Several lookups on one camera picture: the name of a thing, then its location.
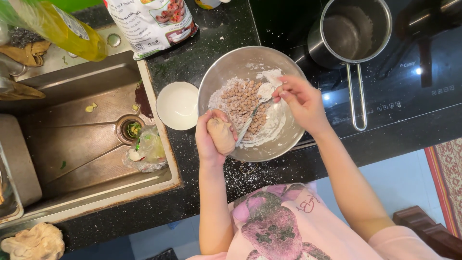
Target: yellow dish soap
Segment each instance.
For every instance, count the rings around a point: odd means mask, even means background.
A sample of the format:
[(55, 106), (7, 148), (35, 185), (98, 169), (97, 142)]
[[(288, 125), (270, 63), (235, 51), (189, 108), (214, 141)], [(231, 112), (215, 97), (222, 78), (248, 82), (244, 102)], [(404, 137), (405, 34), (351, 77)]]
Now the yellow dish soap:
[(98, 62), (107, 57), (106, 42), (90, 26), (48, 0), (8, 0), (30, 29), (68, 52)]

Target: black cooktop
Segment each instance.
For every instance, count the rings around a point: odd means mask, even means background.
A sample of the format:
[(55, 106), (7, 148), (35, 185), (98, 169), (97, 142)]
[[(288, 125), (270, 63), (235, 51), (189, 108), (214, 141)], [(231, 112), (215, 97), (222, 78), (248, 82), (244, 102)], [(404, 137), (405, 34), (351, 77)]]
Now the black cooktop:
[[(351, 120), (346, 69), (322, 68), (308, 53), (308, 33), (327, 1), (249, 1), (262, 46), (290, 56), (322, 91), (328, 119), (341, 138), (359, 133)], [(366, 131), (462, 103), (462, 0), (386, 2), (393, 18), (390, 41), (361, 64)], [(362, 126), (355, 70), (356, 116)], [(306, 133), (302, 141), (308, 139)]]

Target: pot handle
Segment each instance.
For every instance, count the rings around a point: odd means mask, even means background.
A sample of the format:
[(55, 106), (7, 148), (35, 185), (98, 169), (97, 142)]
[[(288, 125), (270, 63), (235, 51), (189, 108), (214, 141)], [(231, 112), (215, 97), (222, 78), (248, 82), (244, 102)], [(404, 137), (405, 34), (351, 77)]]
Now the pot handle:
[(351, 82), (351, 69), (350, 69), (350, 64), (347, 63), (346, 64), (346, 76), (348, 78), (348, 89), (350, 91), (351, 118), (353, 121), (353, 127), (358, 131), (364, 131), (367, 127), (367, 115), (366, 115), (366, 104), (364, 101), (363, 77), (361, 75), (361, 65), (357, 63), (356, 67), (358, 70), (359, 94), (361, 95), (361, 110), (363, 112), (364, 127), (360, 128), (356, 124), (356, 113), (354, 111), (354, 98), (353, 98), (353, 84)]

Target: black granite countertop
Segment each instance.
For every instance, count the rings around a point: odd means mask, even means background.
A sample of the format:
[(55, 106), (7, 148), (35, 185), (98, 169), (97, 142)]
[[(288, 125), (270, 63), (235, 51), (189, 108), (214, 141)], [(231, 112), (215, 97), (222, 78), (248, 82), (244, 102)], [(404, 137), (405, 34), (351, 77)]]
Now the black granite countertop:
[[(209, 66), (230, 50), (258, 45), (257, 32), (247, 0), (233, 0), (213, 10), (186, 0), (200, 30), (192, 38), (147, 58), (156, 94), (175, 80), (200, 85)], [(199, 214), (198, 168), (195, 128), (167, 129), (184, 186), (152, 197), (57, 223), (63, 231), (66, 251), (133, 234)], [(462, 136), (462, 105), (367, 130), (342, 139), (358, 166), (402, 155)], [(244, 174), (249, 168), (254, 172)], [(227, 159), (225, 178), (228, 200), (278, 183), (308, 182), (327, 173), (316, 146), (289, 152), (259, 163)]]

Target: stainless steel bowl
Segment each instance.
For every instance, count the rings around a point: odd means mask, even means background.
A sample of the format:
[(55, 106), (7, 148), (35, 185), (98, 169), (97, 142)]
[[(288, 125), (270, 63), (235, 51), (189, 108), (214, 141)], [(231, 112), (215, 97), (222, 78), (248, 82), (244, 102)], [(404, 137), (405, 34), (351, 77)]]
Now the stainless steel bowl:
[[(260, 69), (262, 66), (258, 69), (251, 69), (250, 63), (264, 64), (264, 69)], [(199, 115), (203, 115), (208, 110), (211, 95), (226, 85), (227, 80), (236, 76), (241, 79), (255, 80), (258, 72), (277, 68), (282, 69), (282, 74), (297, 75), (306, 79), (302, 70), (291, 58), (272, 48), (248, 46), (226, 53), (212, 64), (202, 79), (197, 103)], [(295, 122), (289, 107), (281, 103), (274, 104), (272, 100), (269, 102), (286, 116), (286, 123), (281, 132), (274, 140), (260, 146), (238, 147), (229, 156), (241, 161), (267, 161), (283, 155), (302, 138), (305, 130)]]

